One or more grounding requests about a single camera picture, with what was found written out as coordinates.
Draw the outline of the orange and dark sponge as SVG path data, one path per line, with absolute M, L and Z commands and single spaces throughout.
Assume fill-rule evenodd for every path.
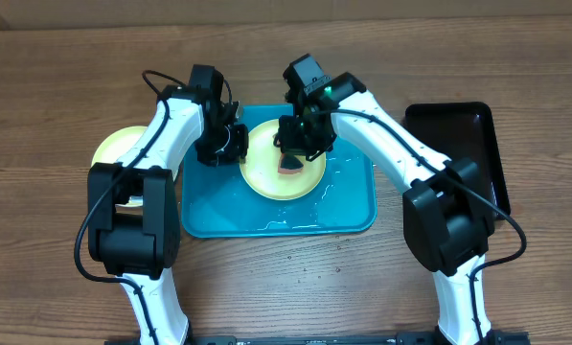
M 283 153 L 279 160 L 279 174 L 296 174 L 304 168 L 304 164 L 295 155 Z

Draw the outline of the yellow-green plate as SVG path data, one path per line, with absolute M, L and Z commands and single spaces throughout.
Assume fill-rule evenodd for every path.
M 305 196 L 321 181 L 327 166 L 326 154 L 311 162 L 304 156 L 295 155 L 304 168 L 296 174 L 279 174 L 282 153 L 273 144 L 277 131 L 278 120 L 274 119 L 249 132 L 247 154 L 240 163 L 242 177 L 255 192 L 270 199 L 292 200 Z
M 136 144 L 146 129 L 145 126 L 129 126 L 113 132 L 100 143 L 94 152 L 91 165 L 116 162 Z

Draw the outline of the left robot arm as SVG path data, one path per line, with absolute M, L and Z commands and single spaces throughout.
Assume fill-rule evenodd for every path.
M 175 179 L 186 153 L 219 167 L 240 162 L 248 147 L 239 104 L 221 98 L 231 89 L 215 67 L 196 64 L 188 82 L 169 82 L 154 91 L 155 115 L 136 143 L 90 169 L 88 213 L 74 250 L 85 279 L 124 288 L 141 344 L 190 340 L 172 274 L 181 236 Z

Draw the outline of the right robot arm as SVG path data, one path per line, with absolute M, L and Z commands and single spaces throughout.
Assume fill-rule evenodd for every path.
M 487 343 L 492 326 L 480 273 L 494 220 L 478 166 L 422 143 L 355 76 L 332 78 L 311 55 L 291 62 L 283 77 L 294 113 L 280 118 L 274 146 L 312 162 L 342 139 L 370 158 L 401 193 L 403 235 L 433 275 L 442 340 Z

